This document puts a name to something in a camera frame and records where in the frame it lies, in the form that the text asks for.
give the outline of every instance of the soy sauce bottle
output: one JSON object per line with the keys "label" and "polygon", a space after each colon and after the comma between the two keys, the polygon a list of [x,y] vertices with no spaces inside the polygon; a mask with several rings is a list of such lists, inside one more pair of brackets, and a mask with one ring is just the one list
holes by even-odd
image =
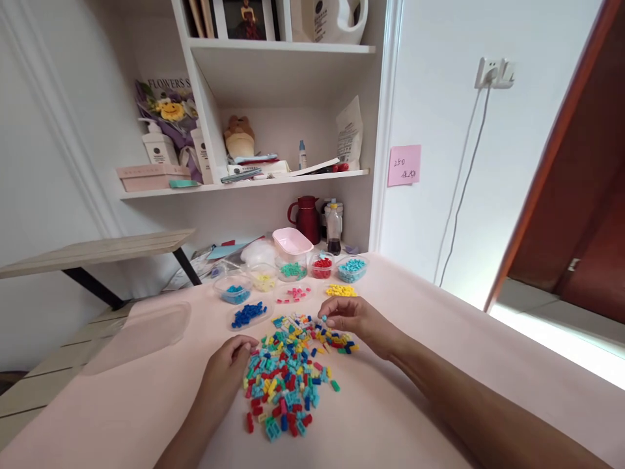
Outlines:
{"label": "soy sauce bottle", "polygon": [[330,213],[326,216],[327,223],[327,249],[326,251],[333,255],[340,254],[340,217],[337,212],[337,200],[332,199],[330,202]]}

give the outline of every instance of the photo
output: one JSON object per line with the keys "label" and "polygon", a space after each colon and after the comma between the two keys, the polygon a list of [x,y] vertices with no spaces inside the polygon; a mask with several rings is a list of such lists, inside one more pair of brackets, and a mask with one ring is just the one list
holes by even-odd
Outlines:
{"label": "photo", "polygon": [[223,0],[229,39],[267,40],[262,0]]}

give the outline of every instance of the bench leg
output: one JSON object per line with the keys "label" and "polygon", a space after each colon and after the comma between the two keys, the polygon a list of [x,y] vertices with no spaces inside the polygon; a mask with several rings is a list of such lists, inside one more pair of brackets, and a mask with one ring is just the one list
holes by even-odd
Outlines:
{"label": "bench leg", "polygon": [[193,269],[193,266],[189,262],[189,259],[187,259],[187,256],[185,255],[182,248],[176,249],[174,251],[174,256],[176,256],[180,267],[182,267],[184,273],[187,274],[187,277],[189,278],[189,280],[191,280],[191,283],[194,285],[202,285],[200,277],[197,276],[195,269]]}
{"label": "bench leg", "polygon": [[85,287],[107,305],[109,305],[113,311],[117,311],[122,308],[129,300],[122,300],[115,293],[110,291],[107,287],[102,285],[97,279],[91,276],[82,267],[76,267],[71,269],[65,269],[63,272],[72,280],[78,282],[82,287]]}

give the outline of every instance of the power cord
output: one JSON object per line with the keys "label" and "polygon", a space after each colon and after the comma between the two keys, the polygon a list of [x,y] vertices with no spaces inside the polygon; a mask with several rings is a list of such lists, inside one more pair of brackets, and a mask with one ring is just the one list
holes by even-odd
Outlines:
{"label": "power cord", "polygon": [[475,149],[473,150],[473,155],[471,157],[471,163],[469,164],[469,172],[467,173],[467,178],[464,181],[464,186],[462,188],[462,193],[460,194],[460,202],[458,203],[458,208],[456,209],[456,217],[454,220],[454,231],[451,236],[451,247],[449,248],[449,255],[447,256],[447,260],[445,261],[445,266],[443,267],[443,273],[441,274],[441,281],[439,283],[439,287],[443,286],[443,280],[445,279],[445,272],[447,271],[447,265],[449,264],[449,259],[451,259],[451,255],[454,252],[454,242],[456,241],[456,230],[458,228],[458,214],[460,213],[460,208],[462,207],[462,201],[464,200],[464,194],[467,191],[467,185],[469,184],[469,177],[471,177],[471,172],[473,170],[473,163],[475,162],[475,155],[477,154],[477,149],[480,146],[480,140],[482,139],[482,131],[484,130],[484,124],[486,124],[486,113],[488,112],[488,99],[490,97],[490,89],[492,86],[492,73],[493,70],[489,72],[486,76],[486,82],[488,83],[488,90],[486,91],[486,101],[484,102],[484,115],[482,116],[482,124],[480,125],[480,131],[477,134],[477,141],[475,142]]}
{"label": "power cord", "polygon": [[443,238],[441,239],[441,245],[438,247],[438,257],[436,257],[436,270],[434,270],[434,281],[438,278],[438,268],[441,266],[441,256],[443,255],[443,246],[445,245],[445,237],[447,235],[447,228],[449,227],[449,221],[451,220],[451,214],[454,211],[454,201],[456,200],[456,193],[458,192],[458,186],[460,185],[460,175],[462,174],[462,168],[464,166],[464,157],[467,154],[467,146],[469,144],[469,136],[471,135],[471,127],[473,126],[473,118],[475,117],[475,110],[477,109],[477,103],[480,101],[480,94],[482,88],[477,91],[475,97],[475,103],[473,103],[473,110],[471,111],[471,118],[469,119],[469,127],[467,128],[467,135],[464,137],[464,145],[462,146],[462,156],[460,157],[460,164],[458,165],[458,174],[456,175],[456,184],[454,185],[454,193],[451,196],[451,204],[449,205],[449,213],[447,214],[447,220],[445,221],[445,229],[443,230]]}

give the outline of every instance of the red thermos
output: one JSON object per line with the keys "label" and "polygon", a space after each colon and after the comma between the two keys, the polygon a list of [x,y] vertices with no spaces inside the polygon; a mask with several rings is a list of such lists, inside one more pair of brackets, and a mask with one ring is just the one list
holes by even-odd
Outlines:
{"label": "red thermos", "polygon": [[[288,207],[288,212],[286,213],[288,220],[313,244],[318,244],[319,241],[321,241],[319,212],[317,212],[314,206],[317,200],[319,200],[317,197],[311,195],[298,197],[298,201],[293,202]],[[299,209],[296,217],[297,221],[291,220],[291,210],[295,205],[297,205]]]}

